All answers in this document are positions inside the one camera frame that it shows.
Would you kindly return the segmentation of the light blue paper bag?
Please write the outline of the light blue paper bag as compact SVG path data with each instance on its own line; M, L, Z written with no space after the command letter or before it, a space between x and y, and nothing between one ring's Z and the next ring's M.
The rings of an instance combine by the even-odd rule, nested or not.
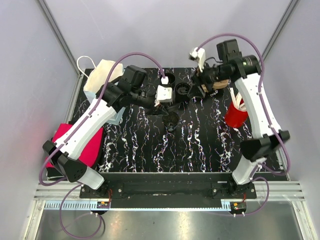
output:
M88 58L91 61L92 65L93 65L93 71L91 71L91 73L85 73L80 68L79 61L81 58ZM115 61L113 61L113 60L102 59L98 63L98 65L95 65L92 58L90 58L89 56L85 56L85 55L78 57L78 59L76 60L76 65L77 65L78 70L84 76L87 77L87 81L83 87L83 91L84 91L86 98L90 102L90 104L96 98L98 90L100 90L100 88L105 84L107 76L108 76L112 66L114 65L114 63L115 63ZM123 73L124 73L123 64L119 63L115 67L115 70L113 70L108 82L109 83L113 82L114 84L116 84L115 79L117 77L121 77L123 75ZM106 123L112 124L112 125L119 125L124 111L125 111L125 108L123 107L115 116L113 116L111 119L109 119Z

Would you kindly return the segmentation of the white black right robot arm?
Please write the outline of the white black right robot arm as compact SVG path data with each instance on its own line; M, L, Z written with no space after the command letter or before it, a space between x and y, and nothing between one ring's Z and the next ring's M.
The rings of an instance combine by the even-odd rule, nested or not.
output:
M226 40L217 46L220 64L210 67L206 63L206 53L195 47L189 58L197 62L196 72L191 77L192 84L188 97L204 98L215 83L230 80L240 93L251 124L252 139L240 144L241 159L232 172L231 183L227 185L228 195L239 198L245 186L266 158L281 144L290 139L287 130L282 130L275 119L263 85L260 83L262 70L254 55L242 55L236 39Z

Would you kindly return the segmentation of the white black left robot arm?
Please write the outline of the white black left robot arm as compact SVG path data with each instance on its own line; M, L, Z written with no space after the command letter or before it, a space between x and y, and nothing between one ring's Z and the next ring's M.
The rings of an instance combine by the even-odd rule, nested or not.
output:
M161 103L171 98L172 89L166 86L169 79L162 76L155 93L142 89L147 76L144 69L129 65L119 74L113 75L118 64L99 72L105 83L97 92L89 108L72 127L55 141L47 140L42 148L47 153L46 161L56 168L69 182L90 187L97 198L108 193L104 177L96 170L81 162L79 157L97 131L119 111L130 105L159 110Z

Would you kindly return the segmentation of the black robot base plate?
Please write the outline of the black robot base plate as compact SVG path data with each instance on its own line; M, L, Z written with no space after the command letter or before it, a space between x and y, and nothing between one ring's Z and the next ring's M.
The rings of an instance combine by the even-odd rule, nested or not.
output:
M80 189L81 199L106 199L111 193L111 209L142 210L223 210L224 200L254 200L253 183L236 186L231 173L104 173L105 183L98 193L88 186Z

